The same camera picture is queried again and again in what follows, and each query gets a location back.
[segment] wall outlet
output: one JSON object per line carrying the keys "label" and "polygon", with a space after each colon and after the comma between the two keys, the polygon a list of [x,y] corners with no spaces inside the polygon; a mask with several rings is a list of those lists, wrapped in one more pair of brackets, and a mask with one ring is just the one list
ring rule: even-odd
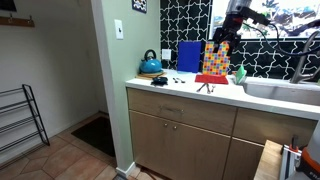
{"label": "wall outlet", "polygon": [[171,49],[162,49],[161,58],[165,60],[171,60]]}
{"label": "wall outlet", "polygon": [[114,25],[116,28],[116,38],[117,39],[123,39],[123,27],[122,27],[122,21],[115,19]]}

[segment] blue kettle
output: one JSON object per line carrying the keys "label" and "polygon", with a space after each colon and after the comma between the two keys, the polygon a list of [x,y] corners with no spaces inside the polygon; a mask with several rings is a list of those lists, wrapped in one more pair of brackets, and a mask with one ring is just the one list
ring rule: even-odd
{"label": "blue kettle", "polygon": [[140,71],[142,74],[153,74],[162,72],[162,64],[156,58],[156,52],[152,49],[149,49],[144,54],[144,59],[142,59],[140,63]]}

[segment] metal rack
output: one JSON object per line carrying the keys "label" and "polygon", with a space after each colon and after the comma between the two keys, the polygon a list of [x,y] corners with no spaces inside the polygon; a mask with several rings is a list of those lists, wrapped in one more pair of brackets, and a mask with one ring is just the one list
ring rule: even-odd
{"label": "metal rack", "polygon": [[15,102],[12,104],[8,104],[5,106],[0,107],[0,120],[1,120],[1,115],[5,114],[5,113],[9,113],[12,111],[18,111],[19,109],[22,109],[24,107],[29,107],[30,112],[31,112],[31,116],[26,117],[24,119],[15,121],[11,124],[5,125],[0,127],[0,136],[2,133],[7,132],[9,130],[13,130],[15,128],[18,128],[20,126],[26,125],[28,123],[34,122],[37,128],[37,131],[32,132],[26,136],[23,136],[11,143],[8,143],[2,147],[0,147],[0,152],[11,148],[19,143],[22,143],[32,137],[35,137],[37,135],[40,136],[41,141],[50,146],[50,142],[47,136],[47,132],[44,128],[43,122],[42,122],[42,118],[38,109],[38,105],[36,102],[36,99],[34,97],[33,91],[31,86],[23,84],[22,88],[18,88],[18,89],[13,89],[13,90],[9,90],[9,91],[4,91],[4,92],[0,92],[0,99],[1,97],[7,96],[7,95],[12,95],[15,93],[23,93],[25,96],[25,99],[23,101],[20,102]]}

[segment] black mat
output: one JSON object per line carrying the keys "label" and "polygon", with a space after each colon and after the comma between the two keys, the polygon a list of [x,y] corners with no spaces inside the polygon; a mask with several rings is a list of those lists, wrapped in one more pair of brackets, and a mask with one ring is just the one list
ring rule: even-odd
{"label": "black mat", "polygon": [[71,134],[100,151],[115,157],[110,120],[99,117]]}

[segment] sink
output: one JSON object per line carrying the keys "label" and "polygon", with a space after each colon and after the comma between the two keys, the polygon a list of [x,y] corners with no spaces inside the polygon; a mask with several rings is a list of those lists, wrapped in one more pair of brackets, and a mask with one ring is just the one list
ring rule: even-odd
{"label": "sink", "polygon": [[302,89],[297,87],[247,82],[243,83],[242,86],[245,93],[251,96],[320,106],[319,89]]}

